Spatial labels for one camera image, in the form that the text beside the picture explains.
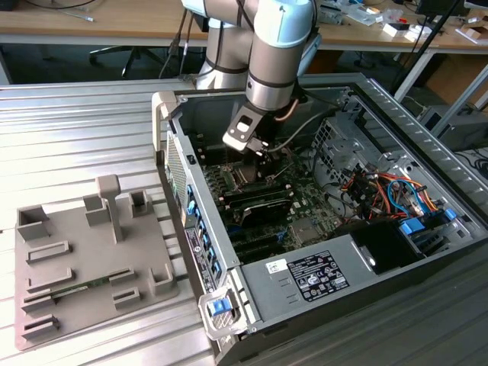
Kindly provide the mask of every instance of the cardboard box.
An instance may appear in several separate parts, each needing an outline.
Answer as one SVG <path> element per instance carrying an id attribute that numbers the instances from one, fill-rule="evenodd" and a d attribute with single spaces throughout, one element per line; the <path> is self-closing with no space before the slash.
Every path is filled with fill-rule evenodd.
<path id="1" fill-rule="evenodd" d="M 467 27 L 464 25 L 461 28 L 461 32 L 466 34 L 469 38 L 473 38 L 475 40 L 488 39 L 488 25 L 485 25 L 484 27 Z"/>

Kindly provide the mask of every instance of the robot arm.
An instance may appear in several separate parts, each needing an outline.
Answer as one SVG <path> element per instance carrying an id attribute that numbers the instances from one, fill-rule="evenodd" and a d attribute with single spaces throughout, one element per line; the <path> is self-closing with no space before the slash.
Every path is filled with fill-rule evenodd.
<path id="1" fill-rule="evenodd" d="M 225 21 L 230 27 L 248 30 L 253 27 L 246 80 L 248 103 L 231 121 L 223 141 L 241 152 L 250 149 L 260 155 L 268 142 L 257 138 L 257 130 L 269 124 L 276 111 L 290 104 L 297 73 L 304 72 L 319 45 L 318 35 L 309 38 L 313 26 L 312 0 L 182 1 L 189 10 Z M 239 7 L 239 1 L 245 12 Z M 220 52 L 231 53 L 228 50 L 231 47 L 239 45 L 223 42 Z M 220 65 L 218 59 L 214 61 L 214 67 Z"/>

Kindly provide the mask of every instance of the aluminum profile table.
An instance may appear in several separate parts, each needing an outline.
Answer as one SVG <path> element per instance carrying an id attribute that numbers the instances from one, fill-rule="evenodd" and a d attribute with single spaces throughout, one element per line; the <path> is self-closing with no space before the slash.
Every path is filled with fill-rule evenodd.
<path id="1" fill-rule="evenodd" d="M 335 77 L 361 81 L 358 74 Z M 307 85 L 314 80 L 300 82 Z M 380 89 L 374 82 L 367 83 Z M 214 364 L 151 145 L 152 93 L 185 86 L 143 81 L 0 88 L 0 364 Z M 382 105 L 402 125 L 408 112 L 390 111 L 390 101 Z M 110 172 L 120 176 L 124 191 L 146 188 L 155 201 L 180 295 L 18 351 L 13 327 L 14 208 L 43 203 L 53 212 L 81 206 L 79 197 L 94 189 L 92 179 Z M 488 246 L 418 286 L 300 335 L 245 364 L 486 364 L 487 301 Z"/>
<path id="2" fill-rule="evenodd" d="M 0 89 L 0 364 L 214 364 L 151 145 L 152 93 L 186 87 L 178 81 L 140 81 Z M 15 208 L 80 207 L 80 197 L 95 190 L 93 178 L 113 173 L 123 192 L 145 188 L 152 196 L 180 294 L 18 351 Z"/>

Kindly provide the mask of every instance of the wire bundle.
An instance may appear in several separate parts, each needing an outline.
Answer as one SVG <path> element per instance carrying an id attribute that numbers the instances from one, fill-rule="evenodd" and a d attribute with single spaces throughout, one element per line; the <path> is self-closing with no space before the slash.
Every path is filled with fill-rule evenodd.
<path id="1" fill-rule="evenodd" d="M 411 213 L 407 208 L 400 204 L 400 198 L 404 195 L 405 188 L 408 188 L 413 193 L 417 204 L 424 214 L 437 210 L 437 207 L 430 199 L 427 191 L 425 189 L 418 191 L 418 188 L 423 188 L 420 183 L 413 181 L 408 177 L 400 177 L 386 172 L 353 174 L 351 179 L 342 186 L 341 191 L 348 192 L 352 188 L 352 184 L 355 183 L 355 181 L 359 181 L 358 177 L 363 178 L 367 175 L 377 176 L 376 179 L 368 181 L 368 187 L 371 187 L 376 191 L 376 194 L 373 193 L 374 199 L 372 199 L 372 204 L 366 204 L 368 198 L 364 200 L 364 206 L 367 207 L 363 209 L 363 213 L 367 213 L 369 210 L 369 220 L 375 216 L 389 216 L 394 219 L 417 216 L 415 212 Z"/>

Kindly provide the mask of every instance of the cable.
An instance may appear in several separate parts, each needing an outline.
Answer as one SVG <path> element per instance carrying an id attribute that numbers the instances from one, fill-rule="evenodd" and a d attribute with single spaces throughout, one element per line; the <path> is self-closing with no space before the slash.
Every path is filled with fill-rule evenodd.
<path id="1" fill-rule="evenodd" d="M 378 187 L 378 192 L 380 192 L 381 197 L 383 198 L 384 204 L 387 206 L 387 214 L 391 214 L 390 203 L 388 202 L 388 198 L 384 193 L 383 187 L 381 187 L 380 182 L 376 180 L 376 186 Z"/>
<path id="2" fill-rule="evenodd" d="M 317 118 L 319 117 L 325 117 L 325 113 L 324 112 L 320 112 L 320 113 L 317 113 L 317 114 L 314 114 L 312 117 L 310 117 L 308 120 L 305 121 L 305 123 L 303 123 L 300 127 L 297 128 L 297 130 L 295 132 L 293 132 L 291 134 L 290 137 L 287 138 L 287 140 L 282 143 L 281 145 L 278 145 L 272 149 L 269 149 L 268 150 L 268 153 L 276 153 L 277 151 L 280 151 L 281 149 L 283 149 L 287 144 L 289 144 L 291 142 L 292 139 L 294 139 L 295 137 L 297 137 L 297 134 L 300 133 L 300 131 L 302 129 L 304 129 L 306 126 L 308 126 L 310 123 L 314 122 Z"/>
<path id="3" fill-rule="evenodd" d="M 162 74 L 164 73 L 166 66 L 169 64 L 169 60 L 175 55 L 175 52 L 179 52 L 181 31 L 183 30 L 183 24 L 185 23 L 187 13 L 188 10 L 185 9 L 185 11 L 183 11 L 183 15 L 181 16 L 181 21 L 180 21 L 178 31 L 176 32 L 175 37 L 173 38 L 171 44 L 169 45 L 168 58 L 166 59 L 165 64 L 162 66 L 161 71 L 159 72 L 158 79 L 162 77 Z"/>
<path id="4" fill-rule="evenodd" d="M 274 120 L 276 120 L 278 122 L 283 122 L 283 121 L 287 120 L 288 118 L 290 118 L 290 116 L 293 114 L 295 109 L 297 109 L 298 102 L 299 102 L 298 98 L 295 99 L 293 101 L 293 104 L 291 105 L 290 109 L 288 110 L 288 112 L 283 117 L 275 117 Z"/>
<path id="5" fill-rule="evenodd" d="M 398 176 L 396 176 L 394 174 L 390 174 L 390 173 L 374 173 L 374 174 L 377 174 L 378 177 L 387 179 L 389 181 L 394 181 L 395 179 L 403 179 L 404 181 L 407 181 L 416 187 L 422 187 L 422 185 L 420 183 L 418 183 L 417 181 L 413 181 L 412 179 L 409 179 L 407 177 L 398 177 Z M 429 194 L 427 193 L 426 190 L 423 191 L 423 194 L 425 195 L 425 204 L 427 205 L 427 207 L 432 211 L 436 211 L 437 207 L 434 205 L 434 203 L 430 199 Z"/>
<path id="6" fill-rule="evenodd" d="M 252 25 L 251 18 L 247 15 L 246 10 L 244 9 L 244 5 L 240 0 L 236 0 L 237 6 L 239 6 L 239 9 L 241 9 L 242 16 L 246 20 L 246 23 L 249 24 L 249 27 L 251 30 L 254 32 L 254 25 Z"/>
<path id="7" fill-rule="evenodd" d="M 420 50 L 419 50 L 419 52 L 417 52 L 415 59 L 413 60 L 413 62 L 410 64 L 409 68 L 405 72 L 405 74 L 404 74 L 405 76 L 400 78 L 400 80 L 398 80 L 398 82 L 393 84 L 393 86 L 391 87 L 390 93 L 392 95 L 395 95 L 395 93 L 398 91 L 398 89 L 400 89 L 400 86 L 403 84 L 403 81 L 405 80 L 406 76 L 410 74 L 412 69 L 415 67 L 417 62 L 420 60 L 420 57 L 422 57 L 422 55 L 425 53 L 425 51 L 429 48 L 430 43 L 434 40 L 434 37 L 442 29 L 442 26 L 449 19 L 449 16 L 453 13 L 453 11 L 456 9 L 456 7 L 459 5 L 460 2 L 461 2 L 461 0 L 454 0 L 452 2 L 451 7 L 449 8 L 449 10 L 444 15 L 442 15 L 441 19 L 439 19 L 439 21 L 435 25 L 434 29 L 432 29 L 432 32 L 430 33 L 430 35 L 427 36 L 427 39 L 425 40 L 423 45 L 420 47 Z"/>
<path id="8" fill-rule="evenodd" d="M 404 2 L 404 3 L 403 3 L 403 6 L 404 6 L 405 8 L 407 8 L 407 9 L 408 9 L 408 10 L 410 10 L 410 11 L 413 11 L 414 13 L 417 11 L 417 8 L 418 8 L 418 7 L 417 7 L 417 8 L 415 8 L 415 9 L 412 9 L 412 8 L 409 8 L 409 7 L 408 7 L 408 6 L 406 6 L 406 5 L 407 5 L 407 3 L 406 3 L 406 2 Z"/>
<path id="9" fill-rule="evenodd" d="M 215 70 L 215 67 L 218 66 L 219 59 L 220 59 L 220 49 L 222 48 L 222 36 L 223 36 L 223 22 L 220 22 L 219 39 L 217 40 L 217 54 L 215 56 L 215 63 L 210 68 L 210 70 L 204 72 L 203 74 L 189 75 L 191 77 L 191 79 L 193 79 L 193 81 L 196 80 L 196 79 L 199 79 L 199 78 L 201 78 L 203 76 L 206 76 L 206 75 L 210 74 L 212 71 Z"/>
<path id="10" fill-rule="evenodd" d="M 454 154 L 466 159 L 471 168 L 476 169 L 483 178 L 488 179 L 488 158 L 480 154 L 476 149 L 474 150 L 474 152 L 478 156 L 482 156 L 481 159 L 476 159 L 474 162 L 471 162 L 471 160 L 467 156 L 461 155 L 460 152 L 455 152 Z"/>
<path id="11" fill-rule="evenodd" d="M 92 2 L 96 2 L 97 0 L 90 0 L 88 2 L 82 2 L 77 5 L 67 5 L 67 6 L 45 6 L 45 5 L 40 5 L 36 4 L 35 2 L 32 2 L 31 0 L 24 0 L 26 3 L 31 4 L 33 6 L 37 6 L 38 8 L 42 9 L 52 9 L 52 10 L 63 10 L 63 9 L 73 9 L 73 8 L 78 8 L 83 5 L 88 5 L 91 4 Z"/>
<path id="12" fill-rule="evenodd" d="M 396 73 L 395 78 L 391 82 L 392 87 L 395 86 L 395 83 L 397 82 L 398 77 L 400 75 L 402 75 L 403 69 L 405 68 L 407 63 L 410 61 L 410 57 L 412 57 L 412 55 L 414 54 L 415 48 L 417 48 L 417 44 L 419 44 L 419 40 L 422 37 L 422 32 L 424 31 L 424 27 L 426 24 L 427 24 L 427 17 L 425 17 L 425 19 L 424 19 L 424 22 L 422 24 L 422 28 L 420 29 L 420 32 L 419 32 L 419 36 L 417 37 L 417 40 L 415 41 L 415 44 L 412 47 L 412 50 L 410 51 L 409 55 L 405 58 L 405 61 L 403 61 L 403 65 L 398 69 L 398 72 Z"/>
<path id="13" fill-rule="evenodd" d="M 309 97 L 313 98 L 313 99 L 316 99 L 317 101 L 321 101 L 325 104 L 328 104 L 328 105 L 332 105 L 336 108 L 339 108 L 341 109 L 341 106 L 338 105 L 337 103 L 334 103 L 333 101 L 328 101 L 327 99 L 325 99 L 324 97 L 320 96 L 320 95 L 317 95 L 315 93 L 312 93 L 311 91 L 308 91 L 304 88 L 302 88 L 302 92 L 305 94 L 305 95 L 308 95 Z"/>
<path id="14" fill-rule="evenodd" d="M 312 16 L 312 28 L 313 28 L 315 27 L 315 24 L 317 24 L 317 20 L 319 19 L 319 10 L 317 8 L 316 0 L 312 0 L 312 3 L 313 3 L 313 16 Z"/>
<path id="15" fill-rule="evenodd" d="M 194 14 L 191 13 L 190 23 L 188 24 L 188 30 L 186 33 L 185 48 L 183 49 L 183 58 L 181 59 L 180 75 L 183 73 L 183 65 L 185 64 L 186 55 L 188 53 L 188 42 L 190 42 L 190 32 L 191 32 L 191 25 L 193 24 L 193 18 L 194 18 Z"/>
<path id="16" fill-rule="evenodd" d="M 405 186 L 407 186 L 413 193 L 413 195 L 415 196 L 415 199 L 417 201 L 417 204 L 419 205 L 419 207 L 422 209 L 422 211 L 426 211 L 427 209 L 427 212 L 430 212 L 430 209 L 420 201 L 420 198 L 419 198 L 419 194 L 417 193 L 416 189 L 407 181 L 403 180 L 403 179 L 395 179 L 394 181 L 391 181 L 388 185 L 388 198 L 390 199 L 390 202 L 391 204 L 398 208 L 399 210 L 403 211 L 407 217 L 410 217 L 410 214 L 408 212 L 408 210 L 406 208 L 404 208 L 403 206 L 400 206 L 399 204 L 397 204 L 395 202 L 395 200 L 393 199 L 393 195 L 392 195 L 392 192 L 391 192 L 391 189 L 392 189 L 392 186 L 395 182 L 401 182 L 401 183 L 404 183 Z"/>

